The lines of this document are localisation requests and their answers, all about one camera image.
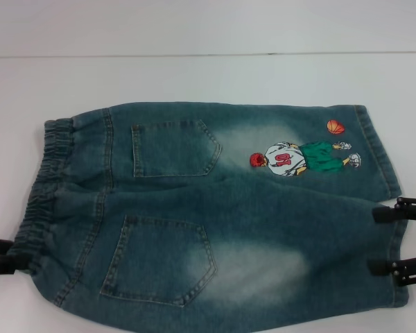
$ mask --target basketball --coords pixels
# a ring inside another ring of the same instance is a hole
[[[345,127],[337,120],[330,120],[327,123],[327,128],[331,134],[344,133],[345,130]]]

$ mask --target elastic waistband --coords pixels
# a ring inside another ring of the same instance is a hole
[[[25,217],[9,255],[30,255],[29,273],[40,267],[42,249],[52,222],[54,193],[62,182],[65,162],[71,152],[72,119],[44,124],[44,156],[29,195]]]

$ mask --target cartoon basketball player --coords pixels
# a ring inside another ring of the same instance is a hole
[[[359,168],[361,157],[358,153],[350,154],[344,160],[331,156],[333,149],[350,149],[351,144],[338,142],[315,142],[297,146],[288,142],[280,142],[271,146],[265,153],[250,156],[253,167],[268,167],[281,176],[298,176],[305,170],[337,172],[346,165]]]

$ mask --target white surface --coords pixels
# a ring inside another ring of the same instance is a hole
[[[26,7],[6,7],[16,1],[0,0],[0,55],[416,51],[416,1],[64,0],[43,8],[21,0]],[[143,12],[127,12],[136,6]],[[416,197],[416,54],[0,59],[0,238],[13,238],[23,218],[43,122],[131,101],[366,105],[404,194]],[[416,257],[416,223],[402,255]],[[416,286],[410,292],[401,309],[274,332],[416,332]],[[11,332],[118,331],[55,308],[17,273],[0,276],[0,333]]]
[[[0,0],[0,56],[416,51],[416,0]]]

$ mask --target denim shorts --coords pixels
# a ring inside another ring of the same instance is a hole
[[[138,333],[239,333],[407,303],[400,194],[365,107],[131,103],[45,124],[10,250],[54,305]]]

